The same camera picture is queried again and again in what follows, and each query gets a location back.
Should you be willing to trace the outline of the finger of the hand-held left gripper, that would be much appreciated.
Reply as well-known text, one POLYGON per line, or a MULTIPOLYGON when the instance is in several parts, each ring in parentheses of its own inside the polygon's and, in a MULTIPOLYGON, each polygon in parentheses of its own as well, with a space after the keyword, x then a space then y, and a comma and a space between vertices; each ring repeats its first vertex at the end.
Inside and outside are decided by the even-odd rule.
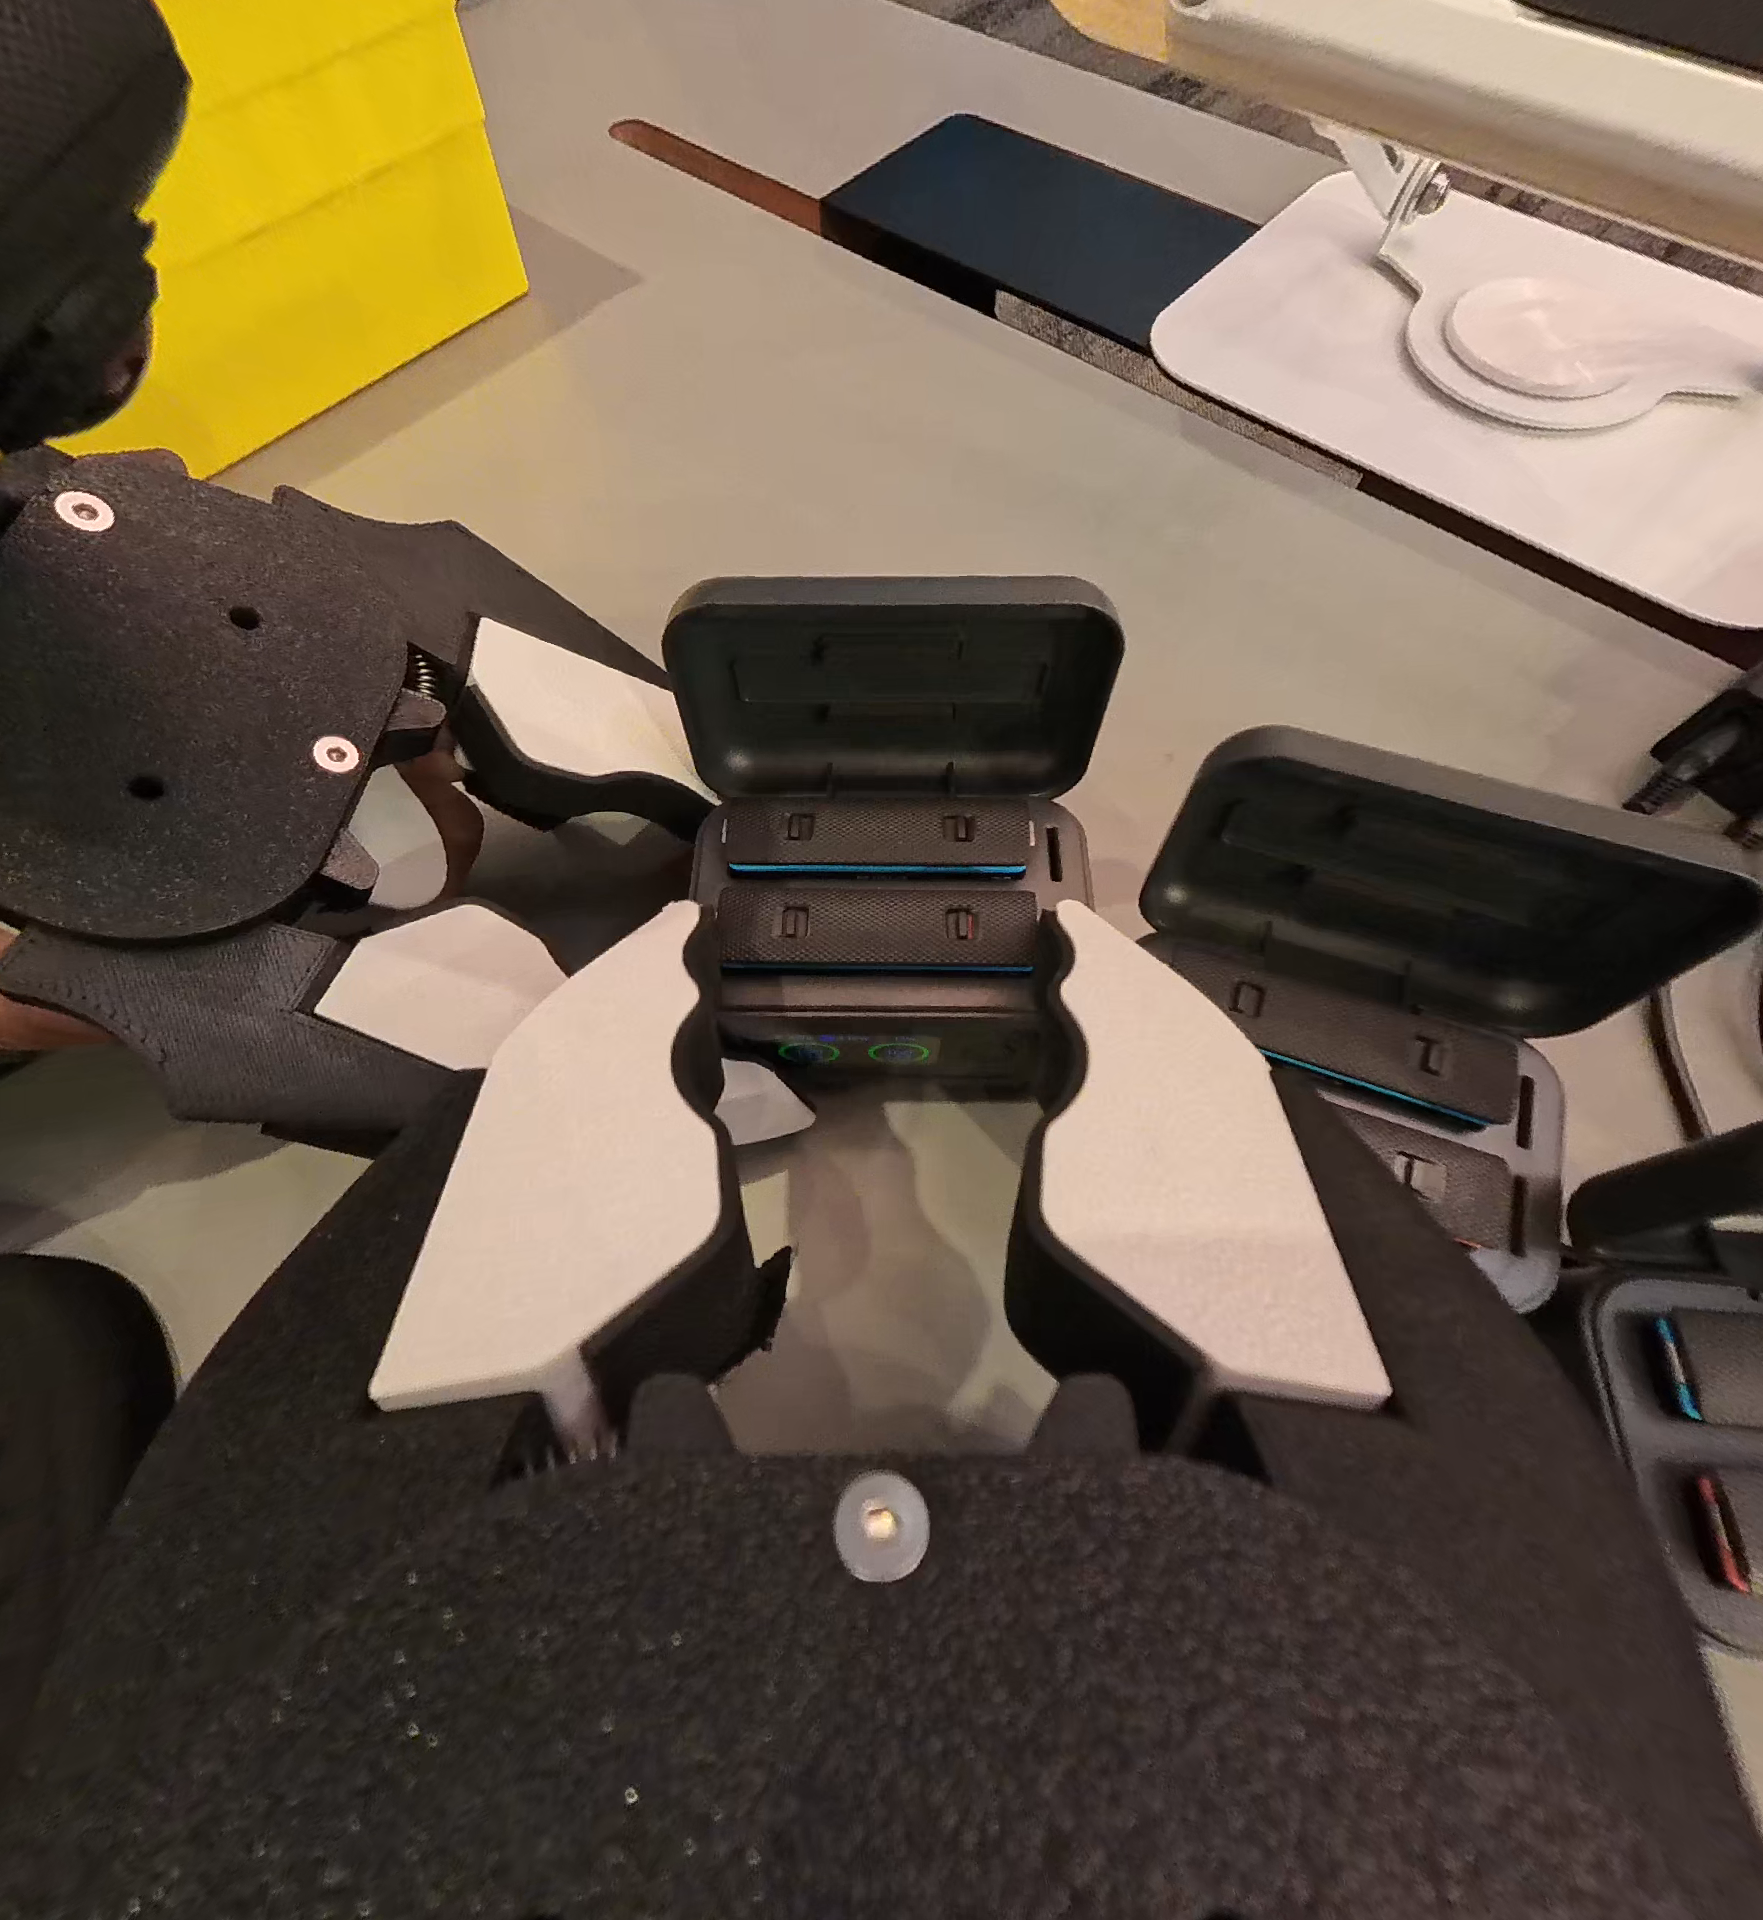
POLYGON ((714 964, 701 939, 701 912, 676 900, 567 972, 532 929, 461 900, 354 943, 314 1016, 418 1065, 483 1073, 471 1118, 491 1105, 496 1134, 796 1139, 814 1108, 773 1068, 722 1059, 703 1020, 714 964))
POLYGON ((531 828, 623 817, 697 833, 716 806, 672 692, 494 617, 452 724, 467 794, 531 828))

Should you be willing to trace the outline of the wooden instruction board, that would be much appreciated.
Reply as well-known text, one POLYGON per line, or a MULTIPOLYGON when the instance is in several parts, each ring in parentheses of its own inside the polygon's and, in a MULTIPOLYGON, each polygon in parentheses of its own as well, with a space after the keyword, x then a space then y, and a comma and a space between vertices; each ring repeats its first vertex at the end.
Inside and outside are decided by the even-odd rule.
POLYGON ((1091 44, 1156 67, 1172 63, 1172 2, 1051 2, 1055 12, 1091 44))

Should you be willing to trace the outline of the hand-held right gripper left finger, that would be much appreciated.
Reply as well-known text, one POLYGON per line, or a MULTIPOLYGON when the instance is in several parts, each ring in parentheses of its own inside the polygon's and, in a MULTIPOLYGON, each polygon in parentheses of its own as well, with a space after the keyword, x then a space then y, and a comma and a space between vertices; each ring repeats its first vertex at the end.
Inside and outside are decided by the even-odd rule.
POLYGON ((724 1379, 773 1337, 733 1152, 795 1135, 795 1090, 724 1060, 717 938, 682 900, 496 1046, 366 1393, 387 1414, 535 1396, 621 1420, 657 1376, 724 1379))

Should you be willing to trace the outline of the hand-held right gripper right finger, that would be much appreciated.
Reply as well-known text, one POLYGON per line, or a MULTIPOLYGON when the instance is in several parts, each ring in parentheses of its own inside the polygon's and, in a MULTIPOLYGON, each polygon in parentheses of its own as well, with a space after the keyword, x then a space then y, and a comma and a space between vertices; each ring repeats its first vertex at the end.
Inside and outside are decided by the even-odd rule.
POLYGON ((1265 1056, 1080 901, 1042 947, 1005 1282, 1018 1342, 1058 1383, 1115 1382, 1149 1451, 1229 1397, 1384 1412, 1385 1362, 1265 1056))

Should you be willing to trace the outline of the black battery charger case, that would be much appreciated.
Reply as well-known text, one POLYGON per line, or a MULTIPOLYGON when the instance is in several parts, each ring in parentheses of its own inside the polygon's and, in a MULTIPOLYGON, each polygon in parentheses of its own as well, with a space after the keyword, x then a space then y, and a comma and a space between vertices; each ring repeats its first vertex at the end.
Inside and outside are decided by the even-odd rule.
POLYGON ((1763 1661, 1763 1601, 1701 1567, 1686 1481, 1763 1469, 1763 1431, 1677 1417, 1651 1350, 1667 1311, 1763 1313, 1763 1122, 1596 1175, 1565 1204, 1565 1293, 1581 1377, 1697 1632, 1763 1661))
POLYGON ((1263 1056, 1307 1075, 1351 1132, 1371 1115, 1502 1158, 1526 1185, 1526 1248, 1450 1239, 1533 1313, 1561 1276, 1565 1166, 1563 1082, 1537 1044, 1745 943, 1763 886, 1693 828, 1257 728, 1204 759, 1137 910, 1142 947, 1195 987, 1207 966, 1276 972, 1518 1044, 1518 1108, 1490 1128, 1263 1056))
POLYGON ((717 1019, 729 1053, 796 1090, 853 1080, 1024 1096, 1042 1055, 1045 924, 1091 903, 1084 828, 1062 798, 1084 779, 1126 638, 1109 600, 1073 579, 739 579, 690 589, 661 635, 687 744, 716 806, 693 850, 692 898, 714 920, 729 884, 923 882, 1024 889, 1042 912, 1032 982, 976 1011, 717 1019), (737 879, 716 817, 763 798, 1016 803, 1041 828, 1013 882, 737 879))

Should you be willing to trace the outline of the yellow plastic bin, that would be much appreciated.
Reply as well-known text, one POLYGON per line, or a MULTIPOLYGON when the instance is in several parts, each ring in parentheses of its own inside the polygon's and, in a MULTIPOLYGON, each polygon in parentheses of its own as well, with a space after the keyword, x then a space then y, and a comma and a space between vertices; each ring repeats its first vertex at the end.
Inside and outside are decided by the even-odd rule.
POLYGON ((222 472, 529 291, 454 2, 161 2, 191 91, 136 396, 73 452, 222 472))

